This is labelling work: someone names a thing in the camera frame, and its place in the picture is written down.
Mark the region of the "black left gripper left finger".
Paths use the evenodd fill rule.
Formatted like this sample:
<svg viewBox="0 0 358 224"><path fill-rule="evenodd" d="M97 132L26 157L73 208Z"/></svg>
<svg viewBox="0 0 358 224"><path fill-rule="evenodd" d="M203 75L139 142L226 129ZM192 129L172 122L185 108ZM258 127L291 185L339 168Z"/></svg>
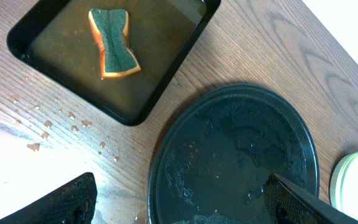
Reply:
<svg viewBox="0 0 358 224"><path fill-rule="evenodd" d="M0 224L90 224L95 213L97 194L94 174L85 172L0 219Z"/></svg>

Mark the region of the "orange green sponge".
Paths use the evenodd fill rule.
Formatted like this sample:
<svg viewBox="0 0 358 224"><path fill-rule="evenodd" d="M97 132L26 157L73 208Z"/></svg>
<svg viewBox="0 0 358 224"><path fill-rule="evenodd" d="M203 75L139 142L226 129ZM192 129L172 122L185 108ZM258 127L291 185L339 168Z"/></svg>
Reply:
<svg viewBox="0 0 358 224"><path fill-rule="evenodd" d="M129 47L129 13L124 9L90 9L91 32L99 49L102 79L122 78L142 70Z"/></svg>

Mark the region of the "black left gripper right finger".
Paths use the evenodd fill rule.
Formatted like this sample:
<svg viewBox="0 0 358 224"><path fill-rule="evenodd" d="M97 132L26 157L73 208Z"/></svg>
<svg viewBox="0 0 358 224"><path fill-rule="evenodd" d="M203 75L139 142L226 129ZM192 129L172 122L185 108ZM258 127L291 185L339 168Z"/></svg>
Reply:
<svg viewBox="0 0 358 224"><path fill-rule="evenodd" d="M269 175L264 201L273 223L358 224L278 174Z"/></svg>

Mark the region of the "light green plate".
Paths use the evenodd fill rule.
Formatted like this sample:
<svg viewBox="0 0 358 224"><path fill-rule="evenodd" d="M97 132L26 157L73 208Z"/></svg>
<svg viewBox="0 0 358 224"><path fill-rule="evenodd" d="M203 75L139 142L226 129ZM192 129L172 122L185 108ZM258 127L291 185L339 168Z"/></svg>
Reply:
<svg viewBox="0 0 358 224"><path fill-rule="evenodd" d="M358 152L336 165L329 184L331 206L358 220Z"/></svg>

